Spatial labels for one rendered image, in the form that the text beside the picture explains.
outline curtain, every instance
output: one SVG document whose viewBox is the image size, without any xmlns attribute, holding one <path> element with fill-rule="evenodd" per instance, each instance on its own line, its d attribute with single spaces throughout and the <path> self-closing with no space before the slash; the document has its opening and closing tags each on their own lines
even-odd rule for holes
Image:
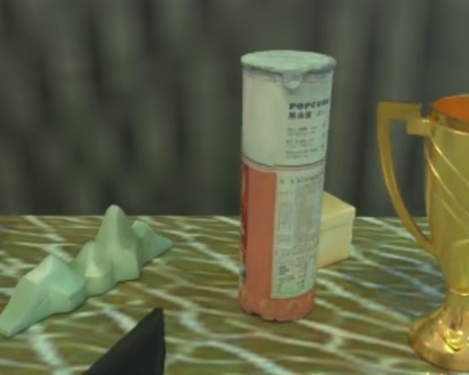
<svg viewBox="0 0 469 375">
<path fill-rule="evenodd" d="M 237 214 L 239 57 L 334 56 L 325 189 L 391 216 L 382 99 L 469 93 L 469 0 L 0 0 L 0 213 Z M 392 127 L 424 215 L 421 139 Z"/>
</svg>

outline gold trophy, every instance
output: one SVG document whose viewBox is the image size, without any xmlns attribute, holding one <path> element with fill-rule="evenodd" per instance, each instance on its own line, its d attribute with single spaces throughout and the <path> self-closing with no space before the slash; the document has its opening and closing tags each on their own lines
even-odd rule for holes
<svg viewBox="0 0 469 375">
<path fill-rule="evenodd" d="M 377 141 L 382 173 L 403 225 L 437 259 L 448 285 L 442 306 L 415 320 L 409 341 L 430 363 L 469 371 L 469 95 L 440 98 L 428 117 L 421 105 L 379 102 Z M 424 136 L 425 203 L 431 236 L 416 225 L 399 193 L 392 166 L 390 120 Z"/>
</svg>

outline dark pointed object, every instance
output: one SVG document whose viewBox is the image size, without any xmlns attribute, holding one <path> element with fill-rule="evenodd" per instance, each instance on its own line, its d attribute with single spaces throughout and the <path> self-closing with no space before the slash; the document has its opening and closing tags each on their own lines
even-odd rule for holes
<svg viewBox="0 0 469 375">
<path fill-rule="evenodd" d="M 154 309 L 85 375 L 163 375 L 165 352 L 163 310 Z"/>
</svg>

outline patterned tablecloth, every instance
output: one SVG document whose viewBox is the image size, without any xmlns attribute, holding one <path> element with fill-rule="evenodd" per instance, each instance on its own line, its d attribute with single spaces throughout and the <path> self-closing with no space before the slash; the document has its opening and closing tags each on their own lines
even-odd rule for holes
<svg viewBox="0 0 469 375">
<path fill-rule="evenodd" d="M 0 336 L 0 375 L 81 373 L 157 306 L 166 313 L 169 375 L 441 373 L 412 352 L 406 333 L 415 316 L 442 301 L 443 280 L 398 220 L 357 219 L 352 258 L 318 272 L 315 310 L 298 322 L 267 323 L 238 307 L 237 220 L 141 219 L 174 248 L 140 280 L 13 339 Z M 19 277 L 48 253 L 72 259 L 99 223 L 0 217 L 0 312 Z"/>
</svg>

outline white plastic lid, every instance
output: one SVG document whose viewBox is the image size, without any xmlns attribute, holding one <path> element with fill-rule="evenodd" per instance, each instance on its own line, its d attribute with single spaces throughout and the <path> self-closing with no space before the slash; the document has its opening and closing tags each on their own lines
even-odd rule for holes
<svg viewBox="0 0 469 375">
<path fill-rule="evenodd" d="M 252 52 L 242 56 L 244 67 L 272 73 L 303 74 L 310 71 L 327 71 L 335 67 L 333 57 L 317 52 L 274 50 Z"/>
</svg>

